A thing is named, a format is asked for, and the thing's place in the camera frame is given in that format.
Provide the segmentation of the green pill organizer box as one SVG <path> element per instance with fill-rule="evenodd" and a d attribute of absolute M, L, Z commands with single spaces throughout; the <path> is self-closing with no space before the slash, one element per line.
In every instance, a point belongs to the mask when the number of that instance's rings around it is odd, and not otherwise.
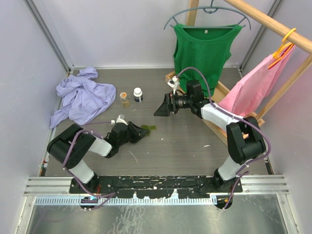
<path fill-rule="evenodd" d="M 148 130 L 148 131 L 153 131 L 156 130 L 156 126 L 155 125 L 141 125 L 142 129 Z"/>

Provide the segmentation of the clear pill bottle orange cap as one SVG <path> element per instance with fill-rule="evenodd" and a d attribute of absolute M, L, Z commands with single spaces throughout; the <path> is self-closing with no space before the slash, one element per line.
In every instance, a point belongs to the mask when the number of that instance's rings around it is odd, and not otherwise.
<path fill-rule="evenodd" d="M 130 101 L 126 92 L 121 92 L 119 95 L 121 106 L 128 108 L 130 107 Z"/>

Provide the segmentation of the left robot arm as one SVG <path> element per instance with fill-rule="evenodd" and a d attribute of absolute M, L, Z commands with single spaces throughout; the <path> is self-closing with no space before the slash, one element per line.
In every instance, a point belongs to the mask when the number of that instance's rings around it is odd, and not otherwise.
<path fill-rule="evenodd" d="M 136 144 L 149 133 L 150 130 L 130 121 L 120 121 L 114 124 L 105 138 L 100 138 L 72 124 L 49 142 L 47 152 L 80 181 L 80 187 L 86 193 L 93 193 L 98 187 L 97 175 L 84 162 L 86 153 L 93 152 L 111 158 L 124 144 Z"/>

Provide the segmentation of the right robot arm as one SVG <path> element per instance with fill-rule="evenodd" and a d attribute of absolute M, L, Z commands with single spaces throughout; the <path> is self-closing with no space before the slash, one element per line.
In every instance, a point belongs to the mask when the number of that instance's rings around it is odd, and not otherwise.
<path fill-rule="evenodd" d="M 154 112 L 155 117 L 168 117 L 179 109 L 190 109 L 200 119 L 209 121 L 226 132 L 229 156 L 214 172 L 216 190 L 225 192 L 234 182 L 237 172 L 248 162 L 266 151 L 266 145 L 257 120 L 253 116 L 243 118 L 221 108 L 204 97 L 200 82 L 196 79 L 186 83 L 186 93 L 174 91 L 165 94 L 161 106 Z"/>

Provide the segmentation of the white capped dark pill bottle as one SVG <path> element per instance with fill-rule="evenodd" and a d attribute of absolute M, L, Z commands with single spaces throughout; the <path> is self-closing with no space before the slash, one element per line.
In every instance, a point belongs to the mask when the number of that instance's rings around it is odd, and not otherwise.
<path fill-rule="evenodd" d="M 142 90 L 139 87 L 134 89 L 134 93 L 133 94 L 134 94 L 134 100 L 136 102 L 142 102 L 143 101 L 143 93 L 142 93 Z"/>

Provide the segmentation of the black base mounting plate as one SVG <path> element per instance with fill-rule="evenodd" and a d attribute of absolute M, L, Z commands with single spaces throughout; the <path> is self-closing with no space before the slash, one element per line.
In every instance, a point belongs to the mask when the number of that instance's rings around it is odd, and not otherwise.
<path fill-rule="evenodd" d="M 118 198 L 208 198 L 211 193 L 229 193 L 230 186 L 217 189 L 214 180 L 205 175 L 172 176 L 99 176 L 87 190 L 92 193 L 116 193 Z"/>

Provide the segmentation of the lavender crumpled shirt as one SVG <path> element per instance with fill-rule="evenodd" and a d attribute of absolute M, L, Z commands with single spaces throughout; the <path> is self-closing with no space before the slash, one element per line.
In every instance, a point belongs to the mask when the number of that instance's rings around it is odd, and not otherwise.
<path fill-rule="evenodd" d="M 87 67 L 76 76 L 69 75 L 56 86 L 57 95 L 62 98 L 62 107 L 52 115 L 51 129 L 67 118 L 78 125 L 85 125 L 113 104 L 115 86 L 94 82 L 97 77 L 96 69 Z"/>

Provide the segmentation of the green tank top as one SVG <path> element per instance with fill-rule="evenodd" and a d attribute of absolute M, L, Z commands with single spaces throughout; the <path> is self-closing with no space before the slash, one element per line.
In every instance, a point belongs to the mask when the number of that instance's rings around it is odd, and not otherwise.
<path fill-rule="evenodd" d="M 176 46 L 173 54 L 175 73 L 179 74 L 180 87 L 186 90 L 186 82 L 199 80 L 204 96 L 215 92 L 226 61 L 231 57 L 231 45 L 240 33 L 242 26 L 229 25 L 217 28 L 186 27 L 183 24 L 174 26 Z"/>

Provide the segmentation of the pink shirt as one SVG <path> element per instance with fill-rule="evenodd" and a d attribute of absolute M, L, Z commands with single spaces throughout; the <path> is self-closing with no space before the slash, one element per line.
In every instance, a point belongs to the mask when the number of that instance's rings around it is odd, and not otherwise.
<path fill-rule="evenodd" d="M 271 69 L 268 69 L 268 66 L 273 62 L 272 54 L 264 58 L 236 83 L 218 105 L 240 116 L 247 116 L 255 111 L 262 100 L 270 94 L 294 49 L 295 46 Z"/>

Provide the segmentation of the grey clothes hanger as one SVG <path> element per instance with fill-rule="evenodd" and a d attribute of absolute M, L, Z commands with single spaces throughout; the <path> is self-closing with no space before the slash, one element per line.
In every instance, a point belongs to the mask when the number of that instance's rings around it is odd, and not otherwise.
<path fill-rule="evenodd" d="M 207 6 L 199 6 L 195 3 L 190 3 L 189 8 L 173 14 L 163 26 L 166 29 L 168 26 L 174 27 L 182 23 L 181 17 L 185 15 L 185 28 L 234 28 L 234 26 L 246 27 L 252 29 L 252 24 L 249 17 L 239 10 L 232 7 L 218 6 L 214 1 L 210 1 Z"/>

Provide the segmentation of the yellow clothes hanger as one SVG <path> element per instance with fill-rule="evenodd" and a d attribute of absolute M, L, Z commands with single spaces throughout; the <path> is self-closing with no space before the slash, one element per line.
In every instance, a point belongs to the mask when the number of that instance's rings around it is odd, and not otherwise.
<path fill-rule="evenodd" d="M 295 31 L 296 28 L 293 28 L 284 36 L 280 47 L 272 54 L 273 62 L 268 66 L 268 69 L 271 69 L 276 64 L 278 64 L 286 56 L 286 54 L 294 47 L 294 44 L 292 42 L 288 42 L 288 37 L 291 35 L 291 33 Z"/>

